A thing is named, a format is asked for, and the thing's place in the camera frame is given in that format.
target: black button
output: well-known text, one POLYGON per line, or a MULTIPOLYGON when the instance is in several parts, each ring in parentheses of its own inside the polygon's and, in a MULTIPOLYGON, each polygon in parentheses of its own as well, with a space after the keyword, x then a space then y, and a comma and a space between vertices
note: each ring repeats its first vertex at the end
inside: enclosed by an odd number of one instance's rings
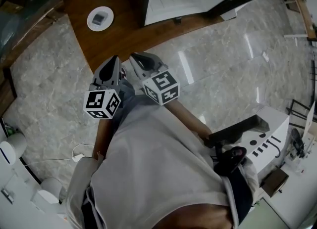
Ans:
POLYGON ((256 145, 257 144, 257 141, 256 140, 251 140, 250 141, 250 145, 256 145))

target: marble floor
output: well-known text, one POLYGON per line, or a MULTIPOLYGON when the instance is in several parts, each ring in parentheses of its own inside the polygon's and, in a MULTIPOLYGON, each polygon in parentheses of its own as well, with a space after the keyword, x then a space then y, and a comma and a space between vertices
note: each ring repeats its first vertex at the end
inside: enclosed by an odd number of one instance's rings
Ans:
MULTIPOLYGON (((236 19, 182 35, 148 52, 174 69, 182 86, 180 101, 217 131, 263 105, 285 111, 293 98, 309 104, 309 44, 305 39, 283 38, 294 30, 301 32, 301 24, 299 15, 286 10, 280 0, 255 0, 236 19)), ((139 89, 129 61, 124 66, 128 80, 139 89)), ((27 163, 69 159, 77 144, 94 144, 98 121, 82 110, 93 73, 67 16, 38 37, 11 71, 18 98, 4 119, 28 139, 23 154, 27 163)), ((92 147, 79 146, 75 153, 80 152, 90 156, 92 147)), ((75 166, 72 160, 30 165, 40 179, 57 178, 65 189, 75 166)))

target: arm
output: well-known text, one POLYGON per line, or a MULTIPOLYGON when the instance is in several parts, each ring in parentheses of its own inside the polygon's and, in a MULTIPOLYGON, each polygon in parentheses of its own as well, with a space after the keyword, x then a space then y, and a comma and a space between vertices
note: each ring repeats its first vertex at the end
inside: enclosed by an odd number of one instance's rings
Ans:
POLYGON ((174 116, 178 118, 189 130, 196 132, 201 139, 208 138, 212 131, 197 117, 189 112, 178 100, 172 100, 165 104, 174 116))
POLYGON ((97 137, 92 157, 98 160, 98 153, 106 156, 110 141, 112 139, 112 120, 100 120, 97 137))

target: white t-shirt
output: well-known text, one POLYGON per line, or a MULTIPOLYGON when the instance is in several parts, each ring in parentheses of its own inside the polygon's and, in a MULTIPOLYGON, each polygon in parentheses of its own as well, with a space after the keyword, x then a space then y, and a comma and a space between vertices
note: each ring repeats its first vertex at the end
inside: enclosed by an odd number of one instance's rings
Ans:
POLYGON ((159 105, 134 108, 113 136, 102 164, 92 160, 79 162, 68 190, 69 220, 75 228, 84 228, 79 205, 89 184, 99 227, 107 229, 151 229, 183 206, 230 204, 210 150, 159 105), (87 167, 91 173, 83 173, 87 167))

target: white box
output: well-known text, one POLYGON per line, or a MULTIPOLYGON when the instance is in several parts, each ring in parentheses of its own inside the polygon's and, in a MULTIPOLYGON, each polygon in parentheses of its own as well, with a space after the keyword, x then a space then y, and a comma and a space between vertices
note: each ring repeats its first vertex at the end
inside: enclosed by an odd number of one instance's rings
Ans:
POLYGON ((170 69, 142 81, 145 94, 159 105, 179 97, 180 83, 170 69))
POLYGON ((87 91, 84 111, 94 119, 112 119, 120 102, 114 89, 87 91))

